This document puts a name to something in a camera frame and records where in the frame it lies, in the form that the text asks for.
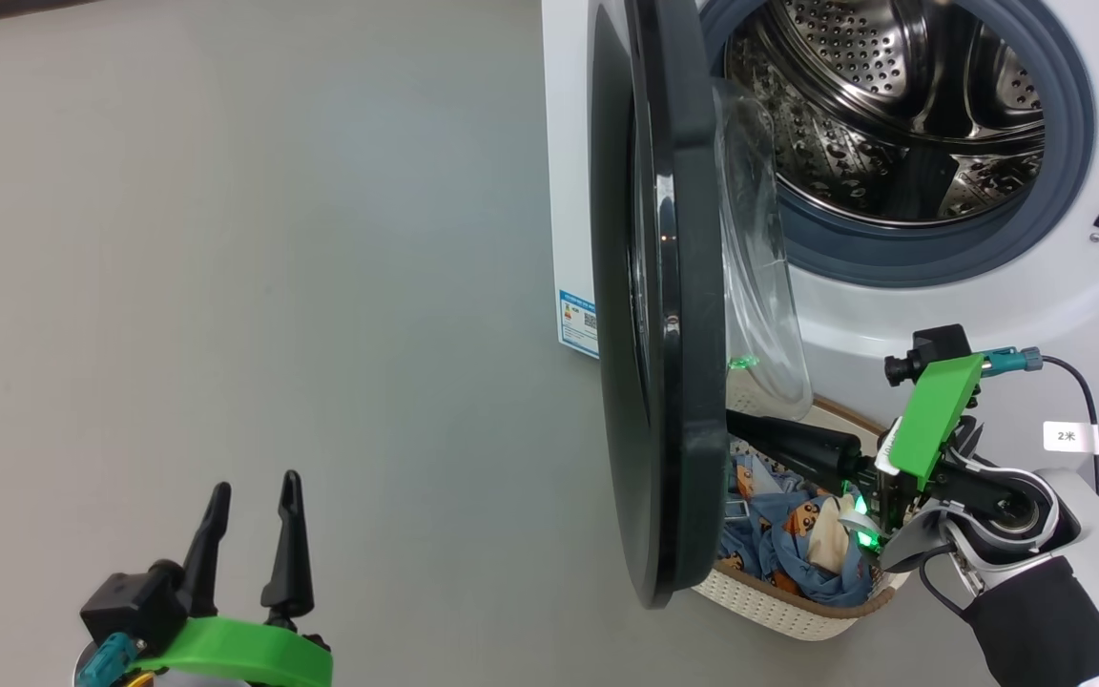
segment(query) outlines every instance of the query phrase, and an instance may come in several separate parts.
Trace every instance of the gray floor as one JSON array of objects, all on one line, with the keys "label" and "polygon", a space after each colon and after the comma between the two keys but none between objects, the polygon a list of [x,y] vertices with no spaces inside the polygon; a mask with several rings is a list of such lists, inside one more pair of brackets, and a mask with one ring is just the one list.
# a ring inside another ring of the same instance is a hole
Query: gray floor
[{"label": "gray floor", "polygon": [[[336,684],[988,684],[915,583],[823,644],[625,578],[554,342],[533,0],[108,0],[0,22],[0,684],[235,485],[260,620],[302,472]],[[10,660],[3,660],[10,652]]]}]

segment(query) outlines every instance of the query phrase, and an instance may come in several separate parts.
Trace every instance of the warning label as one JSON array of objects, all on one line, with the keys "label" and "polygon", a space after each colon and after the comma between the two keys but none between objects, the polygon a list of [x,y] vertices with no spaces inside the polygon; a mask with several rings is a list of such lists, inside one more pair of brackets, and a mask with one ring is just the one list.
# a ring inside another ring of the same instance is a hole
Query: warning label
[{"label": "warning label", "polygon": [[558,291],[558,318],[564,344],[589,356],[601,357],[597,347],[597,306],[570,292]]}]

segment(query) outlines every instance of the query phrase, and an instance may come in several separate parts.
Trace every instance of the green led light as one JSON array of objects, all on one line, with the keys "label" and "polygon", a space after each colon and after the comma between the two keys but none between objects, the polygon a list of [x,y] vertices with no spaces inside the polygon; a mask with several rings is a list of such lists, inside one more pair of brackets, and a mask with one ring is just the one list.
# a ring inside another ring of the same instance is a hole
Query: green led light
[{"label": "green led light", "polygon": [[748,369],[759,364],[757,356],[742,356],[728,361],[728,369]]},{"label": "green led light", "polygon": [[[859,514],[867,514],[867,501],[864,500],[863,496],[859,496],[858,499],[855,500],[855,512]],[[872,536],[863,534],[863,532],[858,532],[856,535],[858,536],[859,546],[874,547],[874,545],[876,545],[876,540],[872,539]]]}]

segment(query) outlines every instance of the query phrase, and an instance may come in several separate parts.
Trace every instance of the tag with text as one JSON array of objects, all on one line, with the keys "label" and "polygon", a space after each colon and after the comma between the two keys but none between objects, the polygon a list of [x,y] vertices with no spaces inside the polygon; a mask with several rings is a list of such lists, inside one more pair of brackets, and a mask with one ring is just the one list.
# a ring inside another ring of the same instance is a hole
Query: tag with text
[{"label": "tag with text", "polygon": [[1099,430],[1087,422],[1046,422],[1042,445],[1047,452],[1099,453]]}]

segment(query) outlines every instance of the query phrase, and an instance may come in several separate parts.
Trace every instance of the cable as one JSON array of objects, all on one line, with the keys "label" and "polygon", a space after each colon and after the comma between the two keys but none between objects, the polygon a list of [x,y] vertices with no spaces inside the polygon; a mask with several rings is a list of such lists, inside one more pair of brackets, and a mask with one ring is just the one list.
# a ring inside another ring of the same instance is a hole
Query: cable
[{"label": "cable", "polygon": [[1042,356],[1042,362],[1046,362],[1046,364],[1051,365],[1058,365],[1059,368],[1068,370],[1072,374],[1072,377],[1076,378],[1076,381],[1080,383],[1080,390],[1085,395],[1085,403],[1088,405],[1088,422],[1091,423],[1091,435],[1094,435],[1091,473],[1094,473],[1096,496],[1099,496],[1099,426],[1096,425],[1096,402],[1091,400],[1091,388],[1088,387],[1088,380],[1083,377],[1080,370],[1074,368],[1074,365],[1068,364],[1068,362],[1054,356]]},{"label": "cable", "polygon": [[932,592],[932,596],[935,597],[935,600],[939,601],[939,603],[943,603],[944,608],[951,610],[952,612],[956,613],[956,617],[961,618],[961,606],[953,603],[952,599],[950,599],[944,595],[941,595],[941,592],[939,592],[939,589],[935,588],[934,584],[932,584],[930,581],[930,578],[928,577],[928,564],[930,561],[932,561],[932,558],[934,558],[935,556],[943,556],[944,553],[955,553],[955,552],[956,552],[956,544],[952,544],[950,542],[947,544],[943,544],[943,546],[934,547],[932,549],[932,551],[924,553],[922,561],[920,561],[919,564],[919,577],[923,581],[923,587],[928,588],[928,591]]},{"label": "cable", "polygon": [[127,684],[126,687],[152,687],[154,682],[154,673],[144,673],[138,675],[138,677],[135,677],[135,679],[131,684]]}]

